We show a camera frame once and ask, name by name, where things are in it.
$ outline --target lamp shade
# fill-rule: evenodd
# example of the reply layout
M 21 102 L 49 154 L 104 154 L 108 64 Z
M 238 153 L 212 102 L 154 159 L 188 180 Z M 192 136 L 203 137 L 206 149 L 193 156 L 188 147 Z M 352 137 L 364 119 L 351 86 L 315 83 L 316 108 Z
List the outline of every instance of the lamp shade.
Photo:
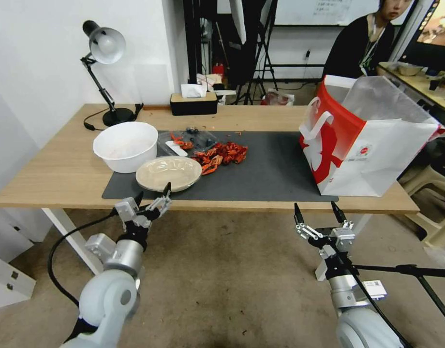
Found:
M 119 31 L 100 27 L 90 20 L 84 22 L 82 29 L 89 37 L 89 49 L 97 62 L 113 64 L 122 57 L 126 49 L 126 40 Z

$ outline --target lamp base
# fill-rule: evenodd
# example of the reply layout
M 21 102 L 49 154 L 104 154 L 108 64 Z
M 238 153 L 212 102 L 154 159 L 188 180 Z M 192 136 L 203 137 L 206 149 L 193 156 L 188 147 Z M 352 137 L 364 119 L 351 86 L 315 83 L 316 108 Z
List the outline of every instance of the lamp base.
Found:
M 126 108 L 118 108 L 116 112 L 107 111 L 106 114 L 103 115 L 103 123 L 105 126 L 114 126 L 115 124 L 133 121 L 134 120 L 134 112 L 132 110 Z

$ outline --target ceramic plate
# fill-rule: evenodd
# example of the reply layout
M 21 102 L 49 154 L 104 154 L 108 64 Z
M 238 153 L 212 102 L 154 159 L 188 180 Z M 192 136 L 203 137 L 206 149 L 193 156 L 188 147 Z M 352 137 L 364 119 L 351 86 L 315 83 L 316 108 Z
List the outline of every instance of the ceramic plate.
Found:
M 178 192 L 192 186 L 202 174 L 195 160 L 180 156 L 164 156 L 143 164 L 135 173 L 137 183 L 148 190 L 162 192 L 171 181 L 171 190 Z

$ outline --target person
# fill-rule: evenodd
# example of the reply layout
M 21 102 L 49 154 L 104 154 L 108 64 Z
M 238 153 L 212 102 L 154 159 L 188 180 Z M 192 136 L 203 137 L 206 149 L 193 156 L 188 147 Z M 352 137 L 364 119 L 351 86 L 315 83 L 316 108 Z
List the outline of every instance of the person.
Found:
M 379 62 L 388 61 L 395 29 L 391 20 L 400 17 L 412 0 L 380 0 L 379 10 L 345 27 L 332 46 L 325 75 L 358 78 L 376 75 Z

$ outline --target white bowl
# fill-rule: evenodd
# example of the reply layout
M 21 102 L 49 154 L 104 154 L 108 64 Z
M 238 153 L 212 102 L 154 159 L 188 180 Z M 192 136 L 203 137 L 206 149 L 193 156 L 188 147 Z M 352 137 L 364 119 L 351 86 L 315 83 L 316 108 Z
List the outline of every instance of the white bowl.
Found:
M 158 131 L 145 122 L 124 122 L 102 131 L 93 152 L 118 173 L 133 173 L 156 157 Z
M 405 62 L 398 62 L 398 72 L 403 76 L 415 76 L 423 67 Z
M 135 179 L 143 188 L 157 192 L 171 182 L 171 191 L 179 192 L 197 182 L 201 174 L 202 166 L 193 159 L 164 156 L 144 163 L 135 173 Z

